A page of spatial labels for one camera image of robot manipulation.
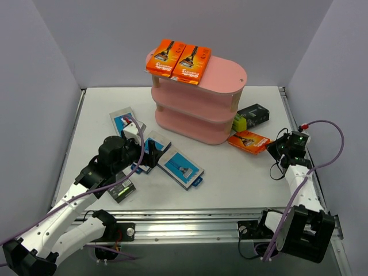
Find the small orange razor box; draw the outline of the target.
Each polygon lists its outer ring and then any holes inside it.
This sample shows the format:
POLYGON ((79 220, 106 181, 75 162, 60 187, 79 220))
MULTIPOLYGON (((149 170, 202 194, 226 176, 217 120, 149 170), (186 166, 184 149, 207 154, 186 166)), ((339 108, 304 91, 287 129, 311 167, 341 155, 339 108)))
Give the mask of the small orange razor box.
POLYGON ((272 140, 250 131, 242 131, 230 136, 227 142, 242 151, 258 155, 266 150, 266 145, 270 144, 272 140))

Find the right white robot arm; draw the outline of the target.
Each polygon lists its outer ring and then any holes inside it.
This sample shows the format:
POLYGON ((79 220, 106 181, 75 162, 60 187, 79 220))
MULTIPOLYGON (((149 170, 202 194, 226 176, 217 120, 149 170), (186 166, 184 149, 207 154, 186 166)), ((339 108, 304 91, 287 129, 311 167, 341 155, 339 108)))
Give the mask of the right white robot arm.
POLYGON ((318 199, 311 162, 306 155, 309 136, 303 132, 286 132, 266 146, 282 171, 291 192, 291 202, 283 214, 268 211, 266 217, 255 223, 261 237, 273 237, 263 260, 283 252, 314 263, 325 256, 335 229, 335 219, 329 215, 318 199))

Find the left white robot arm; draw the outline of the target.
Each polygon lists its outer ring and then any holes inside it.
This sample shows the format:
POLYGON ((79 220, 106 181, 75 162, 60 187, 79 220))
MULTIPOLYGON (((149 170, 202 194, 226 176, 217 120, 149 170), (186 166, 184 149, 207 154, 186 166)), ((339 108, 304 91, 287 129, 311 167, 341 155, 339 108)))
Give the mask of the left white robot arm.
POLYGON ((23 234, 4 242, 6 265, 17 275, 54 275, 58 265, 84 245, 101 239, 114 240, 117 220, 105 210, 95 211, 78 227, 68 230, 75 219, 100 199, 116 175, 131 166, 155 167, 163 151, 153 141, 148 152, 139 141, 109 136, 75 178, 63 198, 47 213, 45 219, 23 234))

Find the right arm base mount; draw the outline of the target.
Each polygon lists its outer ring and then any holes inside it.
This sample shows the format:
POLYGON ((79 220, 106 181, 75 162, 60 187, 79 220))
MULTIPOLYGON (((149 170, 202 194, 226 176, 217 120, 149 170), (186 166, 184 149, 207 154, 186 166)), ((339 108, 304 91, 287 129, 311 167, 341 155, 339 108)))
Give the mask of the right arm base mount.
POLYGON ((255 220, 238 221, 238 242, 237 250, 240 256, 245 260, 260 259, 266 252, 269 242, 257 241, 253 242, 253 256, 246 256, 242 253, 241 242, 243 240, 270 240, 273 232, 264 225, 259 225, 255 220))

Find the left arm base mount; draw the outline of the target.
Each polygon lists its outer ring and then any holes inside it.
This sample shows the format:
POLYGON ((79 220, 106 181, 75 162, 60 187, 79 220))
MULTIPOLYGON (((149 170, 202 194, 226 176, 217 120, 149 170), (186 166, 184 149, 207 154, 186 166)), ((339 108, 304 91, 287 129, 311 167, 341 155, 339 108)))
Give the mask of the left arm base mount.
POLYGON ((125 260, 136 260, 136 257, 123 253, 122 242, 132 242, 135 240, 134 223, 117 223, 115 226, 108 227, 103 236, 97 239, 96 243, 103 245, 88 245, 92 250, 92 257, 102 262, 122 262, 125 260))

